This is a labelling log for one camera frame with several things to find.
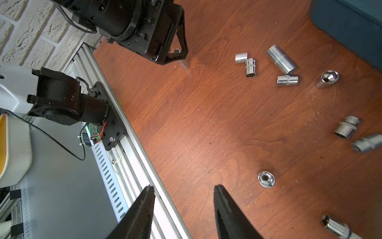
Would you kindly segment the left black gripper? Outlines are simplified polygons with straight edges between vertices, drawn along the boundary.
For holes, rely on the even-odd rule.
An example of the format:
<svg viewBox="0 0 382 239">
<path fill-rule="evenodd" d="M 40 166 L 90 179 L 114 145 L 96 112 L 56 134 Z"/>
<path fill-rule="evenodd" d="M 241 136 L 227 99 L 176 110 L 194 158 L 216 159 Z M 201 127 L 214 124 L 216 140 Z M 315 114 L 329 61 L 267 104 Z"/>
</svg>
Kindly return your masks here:
<svg viewBox="0 0 382 239">
<path fill-rule="evenodd" d="M 127 1 L 119 7 L 128 19 L 120 17 L 122 33 L 113 40 L 126 49 L 158 64 L 185 60 L 188 45 L 185 11 L 173 1 Z"/>
</svg>

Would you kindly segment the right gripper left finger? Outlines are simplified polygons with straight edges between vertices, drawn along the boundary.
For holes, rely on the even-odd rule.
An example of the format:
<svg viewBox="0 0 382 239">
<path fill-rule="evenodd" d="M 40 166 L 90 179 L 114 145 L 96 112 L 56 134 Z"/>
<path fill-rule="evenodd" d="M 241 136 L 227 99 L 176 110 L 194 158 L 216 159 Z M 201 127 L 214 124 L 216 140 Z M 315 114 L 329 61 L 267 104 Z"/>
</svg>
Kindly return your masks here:
<svg viewBox="0 0 382 239">
<path fill-rule="evenodd" d="M 154 216 L 155 190 L 146 186 L 107 239 L 149 239 Z"/>
</svg>

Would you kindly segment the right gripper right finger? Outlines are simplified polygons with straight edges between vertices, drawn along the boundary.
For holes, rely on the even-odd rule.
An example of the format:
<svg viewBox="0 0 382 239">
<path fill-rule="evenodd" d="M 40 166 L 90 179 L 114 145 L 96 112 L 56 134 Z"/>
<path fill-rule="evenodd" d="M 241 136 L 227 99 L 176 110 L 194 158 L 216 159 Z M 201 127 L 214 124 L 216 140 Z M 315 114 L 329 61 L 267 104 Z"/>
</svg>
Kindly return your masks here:
<svg viewBox="0 0 382 239">
<path fill-rule="evenodd" d="M 215 221 L 220 239 L 262 239 L 223 185 L 213 193 Z"/>
</svg>

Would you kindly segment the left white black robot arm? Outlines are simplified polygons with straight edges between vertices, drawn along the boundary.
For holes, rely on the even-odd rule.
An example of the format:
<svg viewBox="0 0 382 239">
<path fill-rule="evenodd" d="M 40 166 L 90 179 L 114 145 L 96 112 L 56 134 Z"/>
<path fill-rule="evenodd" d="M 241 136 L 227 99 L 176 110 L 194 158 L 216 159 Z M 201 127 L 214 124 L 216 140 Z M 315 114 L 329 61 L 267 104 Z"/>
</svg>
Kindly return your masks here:
<svg viewBox="0 0 382 239">
<path fill-rule="evenodd" d="M 185 60 L 188 46 L 185 11 L 173 1 L 55 1 L 69 23 L 100 33 L 118 45 L 156 63 Z M 78 79 L 47 68 L 1 64 L 1 108 L 9 113 L 45 118 L 63 125 L 102 124 L 111 105 L 83 94 Z"/>
</svg>

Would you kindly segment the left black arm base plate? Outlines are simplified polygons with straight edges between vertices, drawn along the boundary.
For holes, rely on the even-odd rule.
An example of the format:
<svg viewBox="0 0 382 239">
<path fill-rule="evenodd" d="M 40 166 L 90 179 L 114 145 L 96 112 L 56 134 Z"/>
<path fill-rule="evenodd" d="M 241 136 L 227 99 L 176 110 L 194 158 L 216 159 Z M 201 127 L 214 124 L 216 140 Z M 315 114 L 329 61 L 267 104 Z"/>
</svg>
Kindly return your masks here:
<svg viewBox="0 0 382 239">
<path fill-rule="evenodd" d="M 127 135 L 127 131 L 103 84 L 101 82 L 96 82 L 93 85 L 92 90 L 91 95 L 94 95 L 96 98 L 104 100 L 109 104 L 108 116 L 102 123 L 99 124 L 103 125 L 103 129 L 101 132 L 101 139 L 98 143 L 103 143 L 105 150 L 110 151 L 122 140 L 124 136 Z"/>
</svg>

